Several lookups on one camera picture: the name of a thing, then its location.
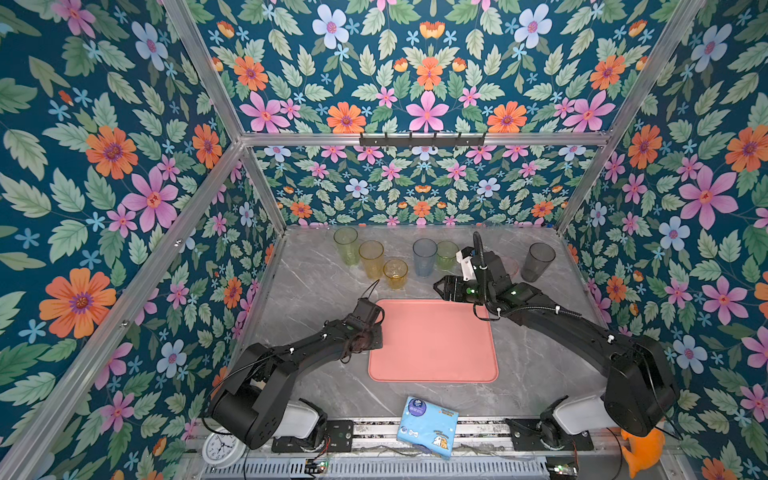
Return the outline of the pink plastic tray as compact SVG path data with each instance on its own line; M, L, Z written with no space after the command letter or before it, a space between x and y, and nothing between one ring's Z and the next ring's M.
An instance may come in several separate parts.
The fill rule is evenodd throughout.
M491 324L469 304L385 299L382 347L369 355L371 379L384 383L492 383L499 368Z

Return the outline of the blue tall glass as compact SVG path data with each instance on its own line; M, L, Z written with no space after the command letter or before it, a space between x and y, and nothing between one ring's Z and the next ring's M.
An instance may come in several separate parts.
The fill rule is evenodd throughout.
M420 238L413 243L414 271L419 277L429 277L435 268L438 246L428 238Z

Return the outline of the yellow tall glass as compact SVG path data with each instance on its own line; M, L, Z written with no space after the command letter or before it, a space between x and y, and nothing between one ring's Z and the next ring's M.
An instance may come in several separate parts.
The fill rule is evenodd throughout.
M366 240L360 244L358 254L366 276L371 280L378 280L383 269L383 244L376 240Z

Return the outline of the light green tall glass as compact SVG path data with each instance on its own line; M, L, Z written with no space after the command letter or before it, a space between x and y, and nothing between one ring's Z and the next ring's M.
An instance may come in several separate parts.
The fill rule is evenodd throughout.
M345 226L337 229L333 234L333 241L343 263L347 266L355 266L359 262L358 232L353 227Z

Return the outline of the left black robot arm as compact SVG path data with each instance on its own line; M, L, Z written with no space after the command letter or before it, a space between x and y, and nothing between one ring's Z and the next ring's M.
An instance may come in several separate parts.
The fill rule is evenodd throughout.
M327 363L383 346L384 309L366 297L343 319L296 342L250 345L213 392L207 416L250 449L280 437L299 378Z

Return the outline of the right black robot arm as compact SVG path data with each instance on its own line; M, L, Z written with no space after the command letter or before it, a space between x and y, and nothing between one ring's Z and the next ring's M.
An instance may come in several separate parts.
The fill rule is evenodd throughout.
M502 258L486 249L475 232L472 245L457 254L461 274L442 277L433 289L445 301L484 308L486 322L508 319L544 334L605 378L604 389L581 397L564 396L540 414L533 434L546 448L560 449L569 437L604 428L649 436L680 397L662 346L647 336L616 335L534 286L555 258L549 245L532 244L522 279L516 282Z

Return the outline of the short pink glass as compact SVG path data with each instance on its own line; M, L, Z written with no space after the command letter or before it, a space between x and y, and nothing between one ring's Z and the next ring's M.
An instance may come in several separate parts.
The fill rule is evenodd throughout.
M519 275L520 265L517 260L509 256L500 257L502 265L511 279L516 278Z

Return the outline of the short green glass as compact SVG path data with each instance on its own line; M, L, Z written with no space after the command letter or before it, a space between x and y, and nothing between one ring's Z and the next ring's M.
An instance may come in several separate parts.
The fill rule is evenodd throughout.
M452 271L457 263L459 247L453 241L443 240L437 243L436 265L442 271Z

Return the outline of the grey smoke tall glass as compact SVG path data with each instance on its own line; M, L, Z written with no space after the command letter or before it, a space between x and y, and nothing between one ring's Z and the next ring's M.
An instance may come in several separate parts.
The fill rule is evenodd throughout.
M556 251L550 245L536 242L530 245L521 277L526 282L537 281L556 259Z

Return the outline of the short amber glass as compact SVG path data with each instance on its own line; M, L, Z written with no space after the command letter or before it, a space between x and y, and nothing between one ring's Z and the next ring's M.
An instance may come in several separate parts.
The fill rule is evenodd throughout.
M407 282L409 268L407 263L399 258L387 260L383 265L383 274L387 285L393 290L403 289Z

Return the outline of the blue tissue pack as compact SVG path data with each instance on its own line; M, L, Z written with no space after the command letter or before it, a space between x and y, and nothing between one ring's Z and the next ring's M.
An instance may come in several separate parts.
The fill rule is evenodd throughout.
M409 396L397 428L398 441L415 448L450 459L458 425L459 413Z

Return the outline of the white vent grille strip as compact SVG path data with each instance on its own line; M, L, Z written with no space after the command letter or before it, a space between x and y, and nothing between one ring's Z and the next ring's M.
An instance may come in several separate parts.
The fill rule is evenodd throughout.
M204 479L548 479L544 459L462 457L252 458L232 466L208 467Z

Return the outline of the white alarm clock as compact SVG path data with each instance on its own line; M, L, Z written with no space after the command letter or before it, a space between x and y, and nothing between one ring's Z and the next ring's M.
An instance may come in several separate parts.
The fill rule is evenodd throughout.
M204 462L215 469L234 465L246 452L246 445L234 435L216 432L205 440L202 449Z

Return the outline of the orange shark plush toy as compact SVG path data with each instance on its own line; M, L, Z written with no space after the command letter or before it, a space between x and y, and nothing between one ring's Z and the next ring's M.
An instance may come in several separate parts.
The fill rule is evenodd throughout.
M631 479L660 461L666 444L665 434L661 430L654 428L645 437L632 435L625 430L621 430L620 434L629 443L629 447L622 446L621 451Z

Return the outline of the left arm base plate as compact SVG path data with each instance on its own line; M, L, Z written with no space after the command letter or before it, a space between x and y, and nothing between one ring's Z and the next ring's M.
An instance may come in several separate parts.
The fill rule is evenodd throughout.
M278 437L273 440L270 449L273 453L349 453L352 451L354 426L352 420L323 420L308 437Z

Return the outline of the black hook rail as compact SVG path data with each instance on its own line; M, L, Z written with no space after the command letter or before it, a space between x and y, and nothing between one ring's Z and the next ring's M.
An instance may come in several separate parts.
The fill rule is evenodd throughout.
M361 147L475 147L482 146L486 142L485 134L464 133L397 133L397 134L361 134L358 144Z

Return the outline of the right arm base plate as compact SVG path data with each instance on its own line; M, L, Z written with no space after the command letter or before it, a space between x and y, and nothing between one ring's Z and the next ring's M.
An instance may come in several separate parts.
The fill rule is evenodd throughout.
M593 451L589 433L570 435L554 421L538 418L505 418L515 451Z

